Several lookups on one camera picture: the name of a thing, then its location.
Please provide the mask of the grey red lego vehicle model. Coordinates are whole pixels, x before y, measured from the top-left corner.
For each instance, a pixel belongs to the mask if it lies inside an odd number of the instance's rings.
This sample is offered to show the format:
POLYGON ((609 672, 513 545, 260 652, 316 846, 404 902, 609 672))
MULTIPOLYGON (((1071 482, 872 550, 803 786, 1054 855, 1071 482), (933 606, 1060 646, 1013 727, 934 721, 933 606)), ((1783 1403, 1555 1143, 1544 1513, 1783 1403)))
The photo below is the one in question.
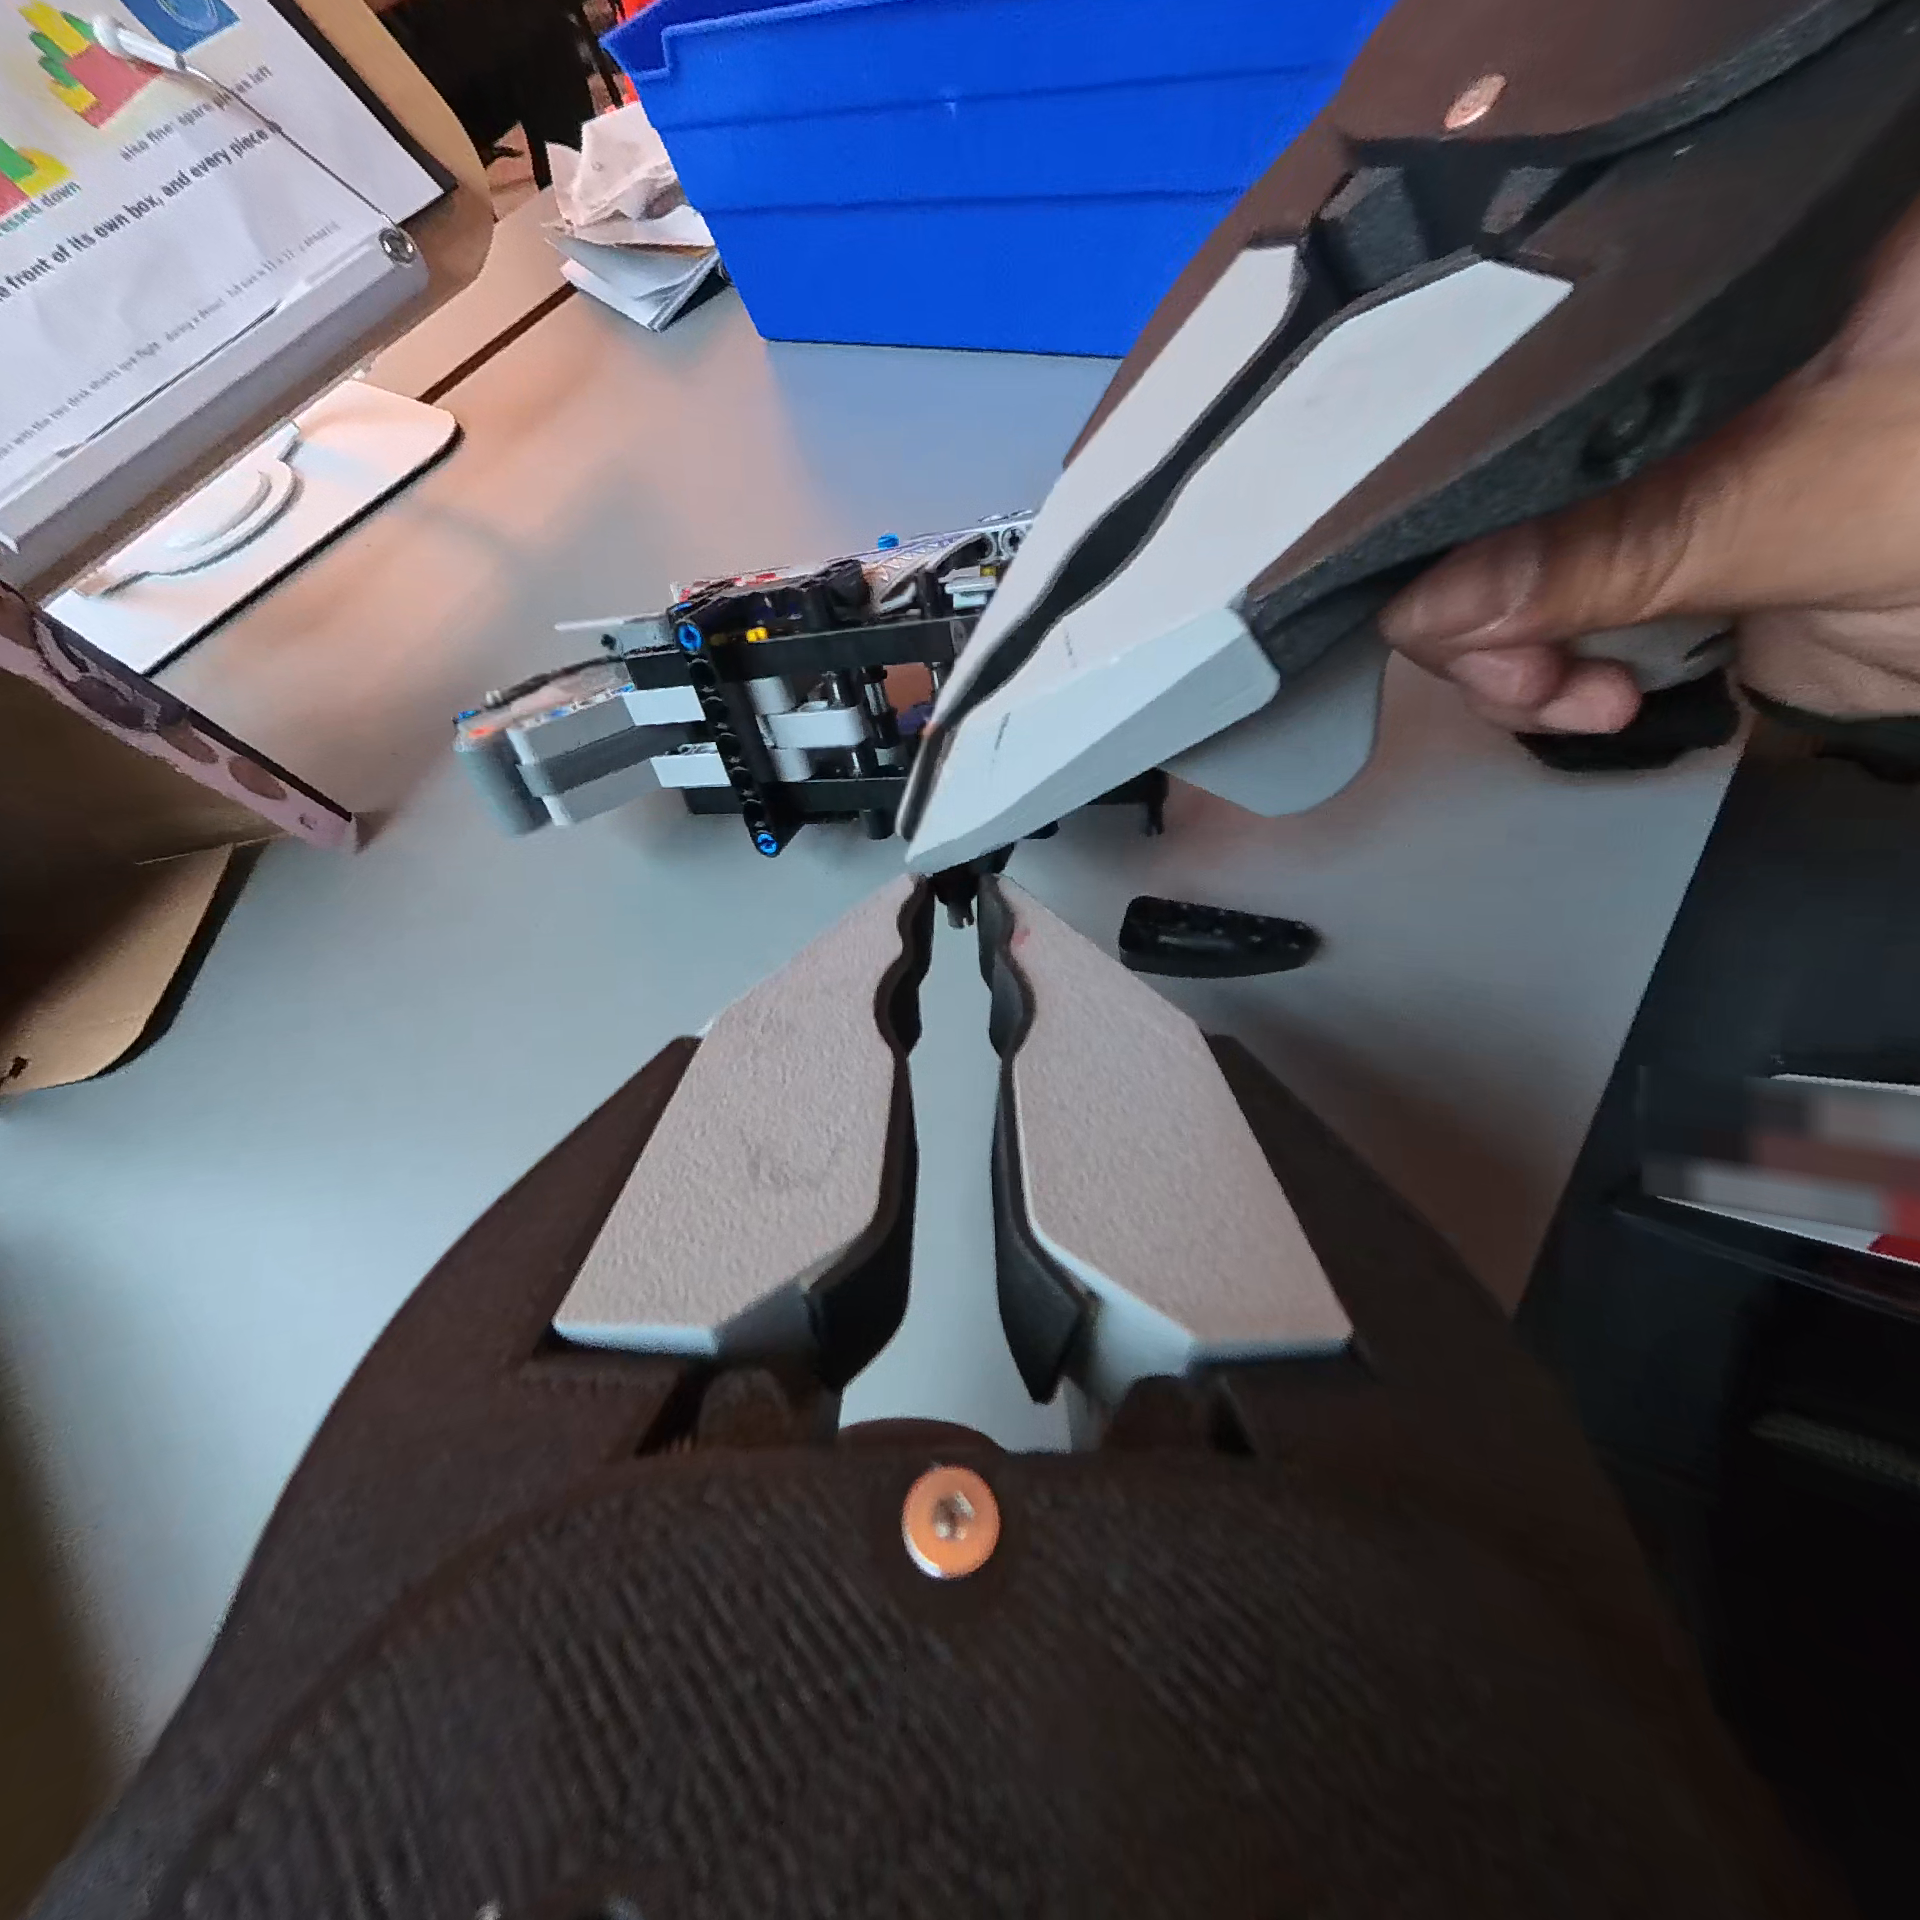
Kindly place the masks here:
POLYGON ((660 613, 598 622, 589 658, 483 695, 453 721, 453 758, 513 836, 660 791, 737 818, 768 858, 814 822, 890 840, 934 702, 1033 523, 975 516, 676 586, 660 613))

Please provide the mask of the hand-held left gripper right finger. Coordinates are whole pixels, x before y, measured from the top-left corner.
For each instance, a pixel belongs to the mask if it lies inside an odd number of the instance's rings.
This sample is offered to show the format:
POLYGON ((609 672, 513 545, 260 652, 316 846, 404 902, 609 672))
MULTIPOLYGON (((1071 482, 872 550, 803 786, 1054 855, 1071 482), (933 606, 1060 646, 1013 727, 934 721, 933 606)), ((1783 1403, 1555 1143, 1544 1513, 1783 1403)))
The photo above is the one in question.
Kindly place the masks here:
POLYGON ((996 1302, 1034 1404, 1344 1357, 1355 1323, 1202 1029, 1010 880, 981 889, 996 1302))

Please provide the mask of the printed instruction sheet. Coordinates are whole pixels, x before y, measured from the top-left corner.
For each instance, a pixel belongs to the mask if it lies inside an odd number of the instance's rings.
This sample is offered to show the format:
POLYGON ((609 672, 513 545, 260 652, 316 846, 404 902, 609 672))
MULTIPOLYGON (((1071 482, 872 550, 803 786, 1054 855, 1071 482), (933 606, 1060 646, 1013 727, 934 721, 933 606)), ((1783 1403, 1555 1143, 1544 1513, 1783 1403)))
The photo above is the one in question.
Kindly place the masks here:
POLYGON ((4 502, 453 179, 295 4, 4 4, 4 502))

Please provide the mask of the person's black jacket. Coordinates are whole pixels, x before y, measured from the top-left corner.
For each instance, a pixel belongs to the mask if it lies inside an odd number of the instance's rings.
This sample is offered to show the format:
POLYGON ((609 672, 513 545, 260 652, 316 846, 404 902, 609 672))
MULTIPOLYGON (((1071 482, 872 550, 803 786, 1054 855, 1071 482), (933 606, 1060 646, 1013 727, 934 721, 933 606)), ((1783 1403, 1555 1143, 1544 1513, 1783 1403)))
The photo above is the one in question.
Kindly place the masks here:
POLYGON ((1916 1262, 1645 1195, 1653 1092, 1916 1092, 1916 725, 1743 757, 1521 1306, 1707 1670, 1861 1916, 1916 1916, 1916 1262))

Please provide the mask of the person's right hand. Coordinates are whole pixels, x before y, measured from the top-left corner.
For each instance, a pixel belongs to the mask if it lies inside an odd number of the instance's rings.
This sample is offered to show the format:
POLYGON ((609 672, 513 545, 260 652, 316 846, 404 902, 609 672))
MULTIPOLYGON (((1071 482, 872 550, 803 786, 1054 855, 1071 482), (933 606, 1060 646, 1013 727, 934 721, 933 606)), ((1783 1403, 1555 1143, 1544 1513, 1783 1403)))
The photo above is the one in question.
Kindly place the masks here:
POLYGON ((1637 479, 1456 548, 1379 631, 1507 733, 1609 737, 1643 695, 1576 646, 1683 619, 1729 620, 1773 704, 1916 717, 1916 206, 1802 370, 1637 479))

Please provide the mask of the black lego set box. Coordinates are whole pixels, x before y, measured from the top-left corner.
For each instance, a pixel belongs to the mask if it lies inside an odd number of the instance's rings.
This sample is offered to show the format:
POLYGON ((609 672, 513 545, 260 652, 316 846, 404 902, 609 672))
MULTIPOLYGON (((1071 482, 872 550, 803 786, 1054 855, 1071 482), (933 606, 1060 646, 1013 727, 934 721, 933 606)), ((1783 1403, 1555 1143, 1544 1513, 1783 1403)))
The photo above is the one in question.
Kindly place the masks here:
POLYGON ((360 821, 2 588, 2 1097, 96 1081, 181 1011, 260 848, 360 821))

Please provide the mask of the torn white paper bag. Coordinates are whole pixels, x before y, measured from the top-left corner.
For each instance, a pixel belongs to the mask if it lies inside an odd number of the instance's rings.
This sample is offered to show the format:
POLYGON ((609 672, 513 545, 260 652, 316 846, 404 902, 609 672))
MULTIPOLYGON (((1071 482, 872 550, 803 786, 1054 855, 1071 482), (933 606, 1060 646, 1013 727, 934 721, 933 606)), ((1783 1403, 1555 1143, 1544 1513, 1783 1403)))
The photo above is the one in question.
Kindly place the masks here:
POLYGON ((563 237, 609 249, 713 249, 709 223, 641 102, 583 122, 576 146, 549 142, 542 158, 563 237))

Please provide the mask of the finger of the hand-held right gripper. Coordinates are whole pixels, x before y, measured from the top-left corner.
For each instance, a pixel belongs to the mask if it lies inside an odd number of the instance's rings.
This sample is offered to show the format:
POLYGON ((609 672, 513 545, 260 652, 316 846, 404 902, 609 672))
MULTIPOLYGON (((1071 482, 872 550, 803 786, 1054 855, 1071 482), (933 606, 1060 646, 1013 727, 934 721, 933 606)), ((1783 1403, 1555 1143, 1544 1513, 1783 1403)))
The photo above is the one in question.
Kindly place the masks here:
POLYGON ((1310 301, 1297 243, 1239 253, 1091 426, 940 695, 948 737, 1138 553, 1188 473, 1284 365, 1310 301))
POLYGON ((1117 579, 957 733, 931 725, 899 815, 909 868, 975 863, 1266 709, 1282 675, 1240 608, 1254 579, 1571 295, 1468 259, 1317 329, 1117 579))

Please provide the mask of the black curved lego panel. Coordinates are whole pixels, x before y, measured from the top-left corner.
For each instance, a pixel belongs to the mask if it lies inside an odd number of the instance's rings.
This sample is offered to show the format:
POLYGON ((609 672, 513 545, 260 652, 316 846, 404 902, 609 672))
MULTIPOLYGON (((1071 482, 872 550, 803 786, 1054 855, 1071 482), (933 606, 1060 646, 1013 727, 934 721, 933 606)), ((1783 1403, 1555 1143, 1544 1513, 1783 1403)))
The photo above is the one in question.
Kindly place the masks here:
POLYGON ((1123 912, 1117 954, 1138 975, 1184 981, 1240 981, 1297 973, 1325 940, 1280 917, 1140 894, 1123 912))

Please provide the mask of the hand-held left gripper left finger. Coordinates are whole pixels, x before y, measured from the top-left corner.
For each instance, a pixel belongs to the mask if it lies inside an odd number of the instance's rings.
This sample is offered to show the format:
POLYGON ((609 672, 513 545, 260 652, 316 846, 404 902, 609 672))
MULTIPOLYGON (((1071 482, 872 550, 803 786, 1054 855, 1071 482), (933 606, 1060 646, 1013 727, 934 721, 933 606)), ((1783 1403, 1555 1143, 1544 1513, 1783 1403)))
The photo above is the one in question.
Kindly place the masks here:
POLYGON ((911 1295, 929 887, 886 883, 699 1037, 553 1313, 570 1349, 764 1372, 845 1421, 911 1295))

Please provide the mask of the red white id badge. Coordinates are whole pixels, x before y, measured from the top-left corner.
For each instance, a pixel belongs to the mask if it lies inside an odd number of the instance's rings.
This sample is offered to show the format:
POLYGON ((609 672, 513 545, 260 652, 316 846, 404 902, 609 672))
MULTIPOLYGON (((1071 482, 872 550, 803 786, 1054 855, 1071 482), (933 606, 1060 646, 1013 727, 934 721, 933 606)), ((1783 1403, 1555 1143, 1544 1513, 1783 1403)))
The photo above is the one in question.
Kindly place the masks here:
POLYGON ((1645 1069, 1634 1120, 1649 1199, 1916 1267, 1916 1082, 1645 1069))

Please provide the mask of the blue plastic bin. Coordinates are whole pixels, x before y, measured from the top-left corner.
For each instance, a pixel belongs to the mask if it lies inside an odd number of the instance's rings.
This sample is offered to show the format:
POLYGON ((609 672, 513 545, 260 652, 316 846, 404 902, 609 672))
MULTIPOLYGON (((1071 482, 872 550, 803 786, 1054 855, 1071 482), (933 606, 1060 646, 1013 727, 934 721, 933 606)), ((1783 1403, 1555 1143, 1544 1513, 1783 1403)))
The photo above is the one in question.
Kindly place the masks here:
POLYGON ((603 37, 770 342, 1120 358, 1386 2, 657 2, 603 37))

